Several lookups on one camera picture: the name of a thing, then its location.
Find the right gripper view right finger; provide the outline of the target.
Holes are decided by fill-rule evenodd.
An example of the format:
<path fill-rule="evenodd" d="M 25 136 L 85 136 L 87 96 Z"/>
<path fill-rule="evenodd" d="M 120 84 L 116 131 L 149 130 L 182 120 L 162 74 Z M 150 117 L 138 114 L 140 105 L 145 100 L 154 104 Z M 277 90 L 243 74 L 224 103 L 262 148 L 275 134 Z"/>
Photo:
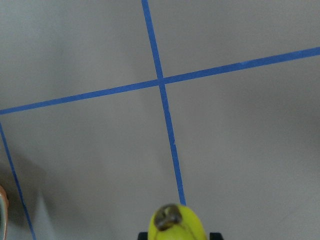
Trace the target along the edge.
<path fill-rule="evenodd" d="M 209 239 L 210 240 L 222 240 L 222 234 L 220 232 L 210 232 Z"/>

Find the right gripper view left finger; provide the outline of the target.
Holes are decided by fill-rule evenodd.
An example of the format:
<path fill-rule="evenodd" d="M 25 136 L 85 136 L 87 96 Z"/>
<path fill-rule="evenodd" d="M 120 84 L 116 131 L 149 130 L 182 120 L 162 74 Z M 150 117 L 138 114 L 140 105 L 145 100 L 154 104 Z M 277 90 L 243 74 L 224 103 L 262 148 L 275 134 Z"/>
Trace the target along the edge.
<path fill-rule="evenodd" d="M 148 240 L 148 232 L 139 232 L 138 233 L 138 240 Z"/>

